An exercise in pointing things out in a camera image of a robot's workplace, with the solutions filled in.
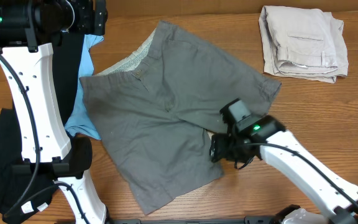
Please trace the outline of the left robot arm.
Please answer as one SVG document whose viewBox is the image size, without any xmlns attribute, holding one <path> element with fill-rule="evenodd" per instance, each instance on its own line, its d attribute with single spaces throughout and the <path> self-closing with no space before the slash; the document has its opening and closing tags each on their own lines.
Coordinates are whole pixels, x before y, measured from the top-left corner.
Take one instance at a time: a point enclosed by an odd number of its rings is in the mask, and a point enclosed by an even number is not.
<svg viewBox="0 0 358 224">
<path fill-rule="evenodd" d="M 105 33 L 105 0 L 0 1 L 0 65 L 11 89 L 22 138 L 15 172 L 47 174 L 65 195 L 76 223 L 108 223 L 91 179 L 88 138 L 70 139 L 53 82 L 53 46 L 63 32 Z"/>
</svg>

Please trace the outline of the grey shorts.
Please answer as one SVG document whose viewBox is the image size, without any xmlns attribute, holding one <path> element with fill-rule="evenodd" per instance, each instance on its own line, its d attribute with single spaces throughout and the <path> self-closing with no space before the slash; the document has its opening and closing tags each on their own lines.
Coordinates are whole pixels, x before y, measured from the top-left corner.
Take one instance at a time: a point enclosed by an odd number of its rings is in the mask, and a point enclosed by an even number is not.
<svg viewBox="0 0 358 224">
<path fill-rule="evenodd" d="M 220 109 L 241 99 L 266 114 L 280 90 L 222 49 L 161 21 L 136 66 L 83 77 L 83 103 L 145 214 L 223 176 L 209 158 Z"/>
</svg>

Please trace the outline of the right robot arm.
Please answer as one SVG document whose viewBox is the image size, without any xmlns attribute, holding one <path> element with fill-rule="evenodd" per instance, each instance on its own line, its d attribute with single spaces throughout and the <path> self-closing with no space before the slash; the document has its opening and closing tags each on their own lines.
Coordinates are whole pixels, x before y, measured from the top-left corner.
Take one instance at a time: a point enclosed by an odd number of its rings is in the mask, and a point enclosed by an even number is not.
<svg viewBox="0 0 358 224">
<path fill-rule="evenodd" d="M 212 162 L 233 161 L 239 170 L 258 157 L 286 176 L 320 210 L 315 214 L 290 205 L 274 216 L 245 218 L 244 223 L 358 223 L 358 186 L 315 158 L 276 118 L 253 114 L 240 99 L 224 106 L 220 114 L 227 132 L 212 136 Z"/>
</svg>

